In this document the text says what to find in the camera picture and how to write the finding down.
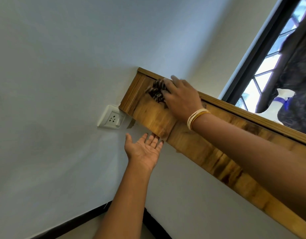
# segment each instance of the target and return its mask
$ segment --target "white bracelet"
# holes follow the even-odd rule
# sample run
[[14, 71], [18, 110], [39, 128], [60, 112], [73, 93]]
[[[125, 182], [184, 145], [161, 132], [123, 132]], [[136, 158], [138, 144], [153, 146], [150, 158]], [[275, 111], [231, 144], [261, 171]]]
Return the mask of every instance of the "white bracelet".
[[207, 112], [207, 113], [210, 113], [206, 108], [202, 108], [202, 109], [199, 109], [197, 110], [196, 112], [194, 112], [187, 120], [187, 127], [189, 130], [192, 130], [191, 126], [192, 126], [192, 122], [195, 120], [196, 117], [199, 116], [200, 113], [204, 113], [204, 112]]

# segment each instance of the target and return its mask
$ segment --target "black window frame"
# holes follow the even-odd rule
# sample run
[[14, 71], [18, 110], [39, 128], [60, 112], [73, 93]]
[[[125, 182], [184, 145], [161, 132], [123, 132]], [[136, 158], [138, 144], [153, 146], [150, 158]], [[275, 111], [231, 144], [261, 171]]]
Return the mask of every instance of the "black window frame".
[[268, 22], [258, 41], [255, 43], [250, 54], [222, 97], [223, 101], [235, 105], [239, 98], [242, 97], [249, 82], [254, 78], [254, 74], [266, 58], [267, 53], [270, 51], [286, 23], [291, 18], [300, 1], [301, 0], [281, 1], [274, 15]]

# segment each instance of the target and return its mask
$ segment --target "electrical outlet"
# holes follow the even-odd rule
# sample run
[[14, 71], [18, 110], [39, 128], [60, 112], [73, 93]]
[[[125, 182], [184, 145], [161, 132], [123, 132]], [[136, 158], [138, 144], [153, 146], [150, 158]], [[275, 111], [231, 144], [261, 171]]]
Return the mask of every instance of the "electrical outlet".
[[125, 118], [125, 113], [118, 107], [107, 105], [99, 122], [98, 127], [118, 129]]

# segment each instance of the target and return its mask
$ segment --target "floor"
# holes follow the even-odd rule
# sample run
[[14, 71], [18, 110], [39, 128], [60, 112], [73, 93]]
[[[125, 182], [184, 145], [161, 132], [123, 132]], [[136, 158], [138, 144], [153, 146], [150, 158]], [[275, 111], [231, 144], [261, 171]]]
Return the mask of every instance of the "floor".
[[[70, 232], [58, 237], [58, 239], [92, 239], [105, 214], [102, 214]], [[145, 225], [142, 225], [141, 239], [155, 239]]]

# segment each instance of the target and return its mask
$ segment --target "hand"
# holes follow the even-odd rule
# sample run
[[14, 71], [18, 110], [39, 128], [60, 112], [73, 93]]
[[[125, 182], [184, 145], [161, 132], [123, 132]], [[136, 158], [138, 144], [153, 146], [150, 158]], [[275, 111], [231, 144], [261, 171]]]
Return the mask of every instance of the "hand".
[[145, 133], [136, 143], [133, 143], [131, 135], [127, 133], [124, 150], [129, 162], [138, 162], [152, 171], [157, 164], [164, 141], [157, 144], [160, 138], [154, 133], [145, 141], [147, 136], [148, 134]]
[[186, 80], [179, 80], [171, 76], [174, 84], [169, 79], [164, 79], [165, 85], [170, 91], [162, 91], [167, 107], [180, 121], [187, 122], [189, 117], [199, 109], [204, 108], [197, 90]]

